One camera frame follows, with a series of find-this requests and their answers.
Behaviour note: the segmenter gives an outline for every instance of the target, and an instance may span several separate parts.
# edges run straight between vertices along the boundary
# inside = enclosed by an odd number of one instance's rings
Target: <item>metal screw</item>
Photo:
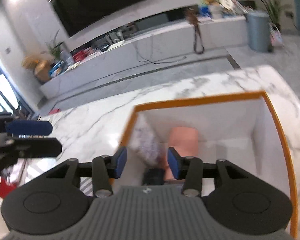
[[[143,193],[149,194],[151,191],[152,191],[152,189],[147,187],[143,190]]]
[[[10,140],[6,140],[6,145],[11,145],[14,143],[14,140],[10,139]]]
[[[199,191],[194,188],[188,188],[184,190],[183,195],[185,195],[186,197],[196,197],[197,195],[199,195]]]
[[[24,151],[20,151],[19,152],[19,158],[23,158],[25,156],[25,152]]]
[[[110,197],[112,195],[112,193],[110,190],[107,190],[107,189],[99,189],[96,191],[95,195],[96,195],[96,197],[107,198],[107,197]]]

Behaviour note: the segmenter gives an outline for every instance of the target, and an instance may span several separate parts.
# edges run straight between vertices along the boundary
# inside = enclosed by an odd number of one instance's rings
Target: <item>marble countertop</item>
[[[298,239],[300,239],[300,101],[271,66],[246,68],[131,91],[42,117],[53,125],[51,136],[63,145],[57,163],[68,158],[81,162],[113,155],[135,105],[175,98],[265,90],[286,135],[298,191]]]

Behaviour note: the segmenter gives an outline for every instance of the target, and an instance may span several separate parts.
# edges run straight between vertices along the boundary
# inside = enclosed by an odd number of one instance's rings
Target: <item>gray floor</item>
[[[227,51],[241,68],[268,64],[273,66],[300,98],[300,36],[285,35],[284,47],[274,53],[257,53],[248,46]]]
[[[126,73],[114,75],[116,81],[99,88],[89,88],[87,92],[78,90],[77,93],[62,95],[49,100],[39,114],[46,115],[51,109],[66,110],[98,99],[149,87],[157,84],[173,82],[214,72],[233,70],[234,68],[254,67],[258,65],[272,65],[292,87],[300,98],[300,36],[285,35],[285,46],[276,49],[274,53],[257,53],[248,46],[207,51],[205,57],[188,55],[187,60],[197,62],[181,62],[176,64],[143,65]],[[146,74],[141,68],[150,69]]]

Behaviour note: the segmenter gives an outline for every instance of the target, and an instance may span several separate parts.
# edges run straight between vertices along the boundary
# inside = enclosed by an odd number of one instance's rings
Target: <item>blue gripper pad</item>
[[[13,120],[6,124],[6,132],[15,135],[50,135],[52,125],[48,121]]]
[[[168,149],[168,164],[172,171],[173,177],[175,179],[179,178],[179,163],[178,159],[175,157],[175,155],[172,153],[172,150]]]
[[[115,166],[116,166],[116,168],[114,169],[114,178],[118,179],[120,178],[124,166],[126,165],[127,162],[127,148],[120,147],[115,153],[113,158],[115,158]]]

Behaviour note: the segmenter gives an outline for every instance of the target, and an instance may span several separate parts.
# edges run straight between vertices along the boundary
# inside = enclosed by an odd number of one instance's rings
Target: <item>pink object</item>
[[[52,109],[48,115],[51,115],[51,114],[56,114],[56,113],[59,113],[61,112],[61,110],[59,108],[56,108],[56,109]]]
[[[174,147],[182,157],[198,156],[198,136],[197,129],[190,127],[174,127],[171,129],[168,147]],[[165,158],[165,180],[174,179],[168,165],[167,156]]]
[[[8,183],[5,179],[0,177],[0,197],[5,198],[12,190],[16,189],[15,183]]]

